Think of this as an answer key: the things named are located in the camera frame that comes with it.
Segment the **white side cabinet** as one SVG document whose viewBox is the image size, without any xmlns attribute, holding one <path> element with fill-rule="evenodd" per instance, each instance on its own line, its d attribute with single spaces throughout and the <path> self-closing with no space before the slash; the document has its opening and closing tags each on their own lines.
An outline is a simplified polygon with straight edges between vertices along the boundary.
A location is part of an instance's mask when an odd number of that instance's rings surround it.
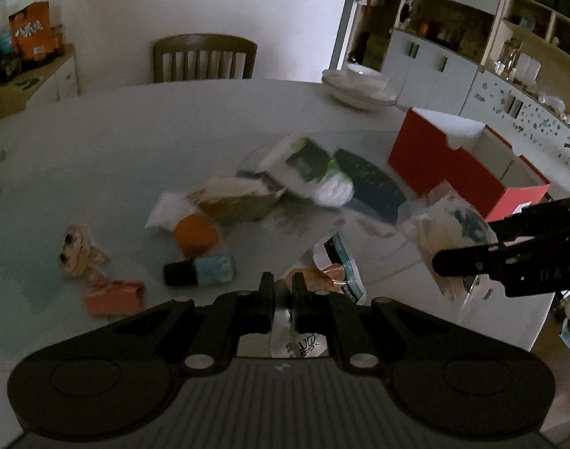
<svg viewBox="0 0 570 449">
<path fill-rule="evenodd" d="M 1 85 L 0 120 L 78 96 L 80 90 L 75 54 L 75 47 L 66 44 L 62 56 Z"/>
</svg>

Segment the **cartoon figure toy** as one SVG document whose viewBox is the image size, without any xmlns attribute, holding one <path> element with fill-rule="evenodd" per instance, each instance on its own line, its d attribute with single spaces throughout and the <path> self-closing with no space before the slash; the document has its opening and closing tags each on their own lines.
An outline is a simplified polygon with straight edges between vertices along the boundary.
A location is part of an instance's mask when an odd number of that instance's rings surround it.
<svg viewBox="0 0 570 449">
<path fill-rule="evenodd" d="M 108 264 L 109 257 L 93 243 L 84 227 L 68 226 L 58 255 L 58 266 L 65 277 L 100 284 L 106 281 L 101 268 Z"/>
</svg>

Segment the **small dark blue-label bottle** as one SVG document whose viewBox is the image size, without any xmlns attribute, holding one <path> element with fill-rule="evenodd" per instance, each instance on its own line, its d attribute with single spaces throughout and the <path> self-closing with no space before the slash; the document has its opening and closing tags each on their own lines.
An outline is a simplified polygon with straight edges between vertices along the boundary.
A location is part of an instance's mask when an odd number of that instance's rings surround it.
<svg viewBox="0 0 570 449">
<path fill-rule="evenodd" d="M 230 253 L 198 256 L 195 259 L 167 263 L 163 266 L 163 280 L 171 288 L 193 288 L 221 285 L 231 282 L 236 269 Z"/>
</svg>

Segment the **white wall cupboard unit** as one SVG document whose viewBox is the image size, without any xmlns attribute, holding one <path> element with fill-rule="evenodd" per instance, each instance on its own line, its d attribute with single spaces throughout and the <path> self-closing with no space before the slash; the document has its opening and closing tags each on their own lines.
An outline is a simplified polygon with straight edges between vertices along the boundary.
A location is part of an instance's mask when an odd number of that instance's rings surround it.
<svg viewBox="0 0 570 449">
<path fill-rule="evenodd" d="M 354 0 L 339 61 L 481 120 L 570 190 L 570 0 Z"/>
</svg>

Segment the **dark wooden chair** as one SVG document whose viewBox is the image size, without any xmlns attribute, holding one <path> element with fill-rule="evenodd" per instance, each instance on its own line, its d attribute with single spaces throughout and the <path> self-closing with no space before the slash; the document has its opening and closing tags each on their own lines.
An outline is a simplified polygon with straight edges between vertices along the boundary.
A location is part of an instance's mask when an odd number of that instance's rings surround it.
<svg viewBox="0 0 570 449">
<path fill-rule="evenodd" d="M 252 78 L 257 44 L 230 34 L 179 34 L 152 47 L 154 83 Z"/>
</svg>

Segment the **white teal snack wrapper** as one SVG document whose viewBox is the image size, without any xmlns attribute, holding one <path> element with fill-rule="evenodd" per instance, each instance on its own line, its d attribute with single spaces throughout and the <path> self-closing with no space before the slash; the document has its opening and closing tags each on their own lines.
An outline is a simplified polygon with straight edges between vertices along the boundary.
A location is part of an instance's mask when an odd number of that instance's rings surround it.
<svg viewBox="0 0 570 449">
<path fill-rule="evenodd" d="M 326 356 L 326 337 L 299 333 L 294 326 L 293 277 L 302 274 L 309 292 L 335 293 L 354 304 L 365 302 L 366 289 L 342 232 L 332 231 L 308 249 L 276 284 L 276 310 L 269 335 L 273 358 L 317 358 Z"/>
</svg>

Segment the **white crumpled tissue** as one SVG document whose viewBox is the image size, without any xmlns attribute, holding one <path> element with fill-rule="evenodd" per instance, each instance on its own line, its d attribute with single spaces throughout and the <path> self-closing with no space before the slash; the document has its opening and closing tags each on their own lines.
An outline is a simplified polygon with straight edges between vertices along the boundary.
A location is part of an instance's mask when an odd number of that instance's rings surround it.
<svg viewBox="0 0 570 449">
<path fill-rule="evenodd" d="M 195 213 L 195 206 L 186 193 L 164 192 L 152 209 L 146 228 L 161 228 L 173 232 L 186 216 Z"/>
</svg>

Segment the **red cardboard storage box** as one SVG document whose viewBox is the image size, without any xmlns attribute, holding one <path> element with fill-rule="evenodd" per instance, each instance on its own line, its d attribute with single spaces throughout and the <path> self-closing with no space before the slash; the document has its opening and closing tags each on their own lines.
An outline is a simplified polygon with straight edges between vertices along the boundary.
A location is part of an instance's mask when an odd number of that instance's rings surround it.
<svg viewBox="0 0 570 449">
<path fill-rule="evenodd" d="M 419 197 L 448 183 L 488 222 L 540 203 L 551 187 L 490 126 L 414 107 L 406 112 L 388 164 Z"/>
</svg>

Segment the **white green black plastic bag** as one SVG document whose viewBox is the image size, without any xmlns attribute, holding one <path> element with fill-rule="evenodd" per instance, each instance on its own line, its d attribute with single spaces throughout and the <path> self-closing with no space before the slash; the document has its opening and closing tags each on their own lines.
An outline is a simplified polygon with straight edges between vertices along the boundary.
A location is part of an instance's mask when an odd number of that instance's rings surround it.
<svg viewBox="0 0 570 449">
<path fill-rule="evenodd" d="M 263 180 L 320 207 L 340 208 L 353 199 L 354 185 L 336 159 L 314 140 L 291 136 L 250 153 L 237 172 Z"/>
</svg>

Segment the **stacked white plates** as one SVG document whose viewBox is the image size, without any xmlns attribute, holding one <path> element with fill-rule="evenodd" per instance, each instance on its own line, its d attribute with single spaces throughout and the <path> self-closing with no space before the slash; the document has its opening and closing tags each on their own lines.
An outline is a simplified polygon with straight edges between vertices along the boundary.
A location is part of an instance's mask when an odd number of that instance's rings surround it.
<svg viewBox="0 0 570 449">
<path fill-rule="evenodd" d="M 322 86 L 332 98 L 365 112 L 376 112 L 396 104 L 397 93 L 389 81 L 384 74 L 356 64 L 344 69 L 326 69 L 321 75 Z"/>
</svg>

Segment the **small orange box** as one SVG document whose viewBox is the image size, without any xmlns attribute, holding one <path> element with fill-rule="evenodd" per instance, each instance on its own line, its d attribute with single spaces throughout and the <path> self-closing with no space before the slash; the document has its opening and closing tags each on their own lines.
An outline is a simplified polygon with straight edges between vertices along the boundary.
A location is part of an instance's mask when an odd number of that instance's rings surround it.
<svg viewBox="0 0 570 449">
<path fill-rule="evenodd" d="M 106 281 L 89 286 L 83 301 L 92 316 L 128 316 L 146 309 L 145 285 L 141 282 Z"/>
</svg>

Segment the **beige paper package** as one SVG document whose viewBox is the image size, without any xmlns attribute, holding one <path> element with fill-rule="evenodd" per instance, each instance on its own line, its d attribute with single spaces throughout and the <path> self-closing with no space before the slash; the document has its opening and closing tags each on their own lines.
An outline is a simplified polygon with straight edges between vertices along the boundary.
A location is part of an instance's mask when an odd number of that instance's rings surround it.
<svg viewBox="0 0 570 449">
<path fill-rule="evenodd" d="M 256 222 L 269 215 L 285 192 L 255 178 L 213 177 L 188 200 L 218 223 Z"/>
</svg>

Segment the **orange snack bag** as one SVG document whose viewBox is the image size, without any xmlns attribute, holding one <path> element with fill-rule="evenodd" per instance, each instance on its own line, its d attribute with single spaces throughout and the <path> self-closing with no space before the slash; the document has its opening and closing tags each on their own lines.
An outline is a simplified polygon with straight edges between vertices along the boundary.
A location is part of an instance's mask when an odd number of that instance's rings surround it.
<svg viewBox="0 0 570 449">
<path fill-rule="evenodd" d="M 49 3 L 38 1 L 9 16 L 16 53 L 22 60 L 37 61 L 54 52 Z"/>
</svg>

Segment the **orange round object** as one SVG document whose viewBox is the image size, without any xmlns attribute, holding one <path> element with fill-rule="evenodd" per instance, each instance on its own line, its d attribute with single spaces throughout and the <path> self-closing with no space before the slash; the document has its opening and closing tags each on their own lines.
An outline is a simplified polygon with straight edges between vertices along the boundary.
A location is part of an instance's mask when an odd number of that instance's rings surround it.
<svg viewBox="0 0 570 449">
<path fill-rule="evenodd" d="M 214 223 L 200 214 L 183 217 L 175 226 L 173 237 L 185 259 L 202 256 L 221 240 Z"/>
</svg>

